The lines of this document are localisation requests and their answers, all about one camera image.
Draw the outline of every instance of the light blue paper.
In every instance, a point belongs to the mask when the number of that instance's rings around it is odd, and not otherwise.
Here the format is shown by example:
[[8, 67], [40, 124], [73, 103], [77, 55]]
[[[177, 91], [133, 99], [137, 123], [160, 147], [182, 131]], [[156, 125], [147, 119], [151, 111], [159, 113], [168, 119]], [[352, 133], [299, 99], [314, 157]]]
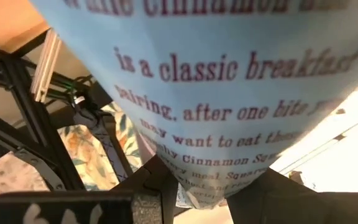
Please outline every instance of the light blue paper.
[[[211, 208], [249, 185], [358, 86], [358, 1], [32, 2], [158, 149], [183, 187], [180, 206]], [[186, 15], [173, 15], [175, 2]], [[206, 14], [192, 14], [204, 2]], [[174, 81], [175, 57], [178, 77], [189, 65], [192, 81]], [[295, 77], [307, 63], [309, 75]], [[297, 110], [281, 117], [291, 101]]]

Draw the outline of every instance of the white plastic strip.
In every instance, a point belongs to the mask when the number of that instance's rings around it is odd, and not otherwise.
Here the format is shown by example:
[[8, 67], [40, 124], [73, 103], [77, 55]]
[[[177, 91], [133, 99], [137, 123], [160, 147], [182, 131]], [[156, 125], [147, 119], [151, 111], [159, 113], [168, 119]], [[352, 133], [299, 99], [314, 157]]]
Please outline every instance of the white plastic strip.
[[45, 38], [44, 47], [31, 84], [31, 93], [34, 94], [35, 101], [45, 101], [60, 45], [61, 40], [58, 35], [53, 29], [50, 29]]

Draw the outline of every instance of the white printed number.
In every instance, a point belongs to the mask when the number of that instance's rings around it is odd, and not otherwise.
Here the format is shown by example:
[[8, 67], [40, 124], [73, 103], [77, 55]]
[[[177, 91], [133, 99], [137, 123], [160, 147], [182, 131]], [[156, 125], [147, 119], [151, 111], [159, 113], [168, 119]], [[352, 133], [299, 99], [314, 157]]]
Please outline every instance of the white printed number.
[[[39, 205], [33, 203], [27, 209], [24, 217], [23, 224], [50, 224], [48, 220], [44, 218], [40, 218], [39, 214], [41, 212], [41, 208]], [[103, 214], [102, 208], [100, 205], [95, 206], [92, 209], [91, 217], [89, 218], [89, 224], [98, 224], [100, 216]], [[70, 209], [66, 209], [63, 214], [63, 219], [61, 224], [81, 224], [77, 221], [75, 213]]]

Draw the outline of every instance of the patterned fabric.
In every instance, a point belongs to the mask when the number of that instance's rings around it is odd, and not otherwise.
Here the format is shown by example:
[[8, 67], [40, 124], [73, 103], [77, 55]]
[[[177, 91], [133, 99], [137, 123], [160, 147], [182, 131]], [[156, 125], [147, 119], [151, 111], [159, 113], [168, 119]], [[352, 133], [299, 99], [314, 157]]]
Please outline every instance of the patterned fabric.
[[[141, 165], [132, 122], [117, 104], [102, 110], [116, 120], [116, 135], [132, 170]], [[110, 166], [100, 142], [85, 126], [77, 125], [58, 130], [72, 161], [87, 190], [109, 190], [117, 185], [117, 177]], [[48, 190], [38, 172], [11, 153], [0, 158], [0, 194], [12, 191]]]

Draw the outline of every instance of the wooden surface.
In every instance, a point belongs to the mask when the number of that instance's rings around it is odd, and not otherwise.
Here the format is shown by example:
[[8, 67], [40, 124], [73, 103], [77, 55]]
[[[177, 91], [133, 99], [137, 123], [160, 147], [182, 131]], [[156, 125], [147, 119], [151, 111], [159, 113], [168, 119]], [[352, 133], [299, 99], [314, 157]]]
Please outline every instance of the wooden surface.
[[28, 0], [0, 0], [0, 49], [13, 52], [47, 29]]

